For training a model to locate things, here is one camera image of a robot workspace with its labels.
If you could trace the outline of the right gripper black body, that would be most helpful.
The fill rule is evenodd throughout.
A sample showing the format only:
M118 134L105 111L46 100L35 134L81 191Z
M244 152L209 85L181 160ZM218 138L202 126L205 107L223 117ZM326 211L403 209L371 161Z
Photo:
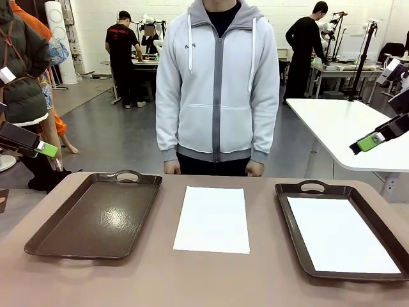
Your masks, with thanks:
M376 143L384 143L396 139L408 132L408 124L408 113L399 114L383 125L377 127L375 129L373 140Z

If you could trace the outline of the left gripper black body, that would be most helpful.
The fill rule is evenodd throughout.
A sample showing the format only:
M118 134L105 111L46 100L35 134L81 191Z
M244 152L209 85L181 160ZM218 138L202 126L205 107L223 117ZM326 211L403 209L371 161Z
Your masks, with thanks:
M39 135L12 123L1 124L1 148L26 157L36 157L40 143Z

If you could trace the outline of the person's left hand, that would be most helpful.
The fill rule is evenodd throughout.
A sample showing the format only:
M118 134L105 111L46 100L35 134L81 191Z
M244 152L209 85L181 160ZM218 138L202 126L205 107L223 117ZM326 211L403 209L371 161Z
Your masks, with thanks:
M246 174L248 177L262 177L265 171L265 165L250 160L246 166Z

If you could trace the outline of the person's right hand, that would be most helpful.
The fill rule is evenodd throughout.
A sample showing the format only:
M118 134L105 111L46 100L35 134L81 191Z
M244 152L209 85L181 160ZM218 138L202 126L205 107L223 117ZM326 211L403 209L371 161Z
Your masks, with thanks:
M176 159L164 162L164 173L166 175L180 175L181 167L179 161Z

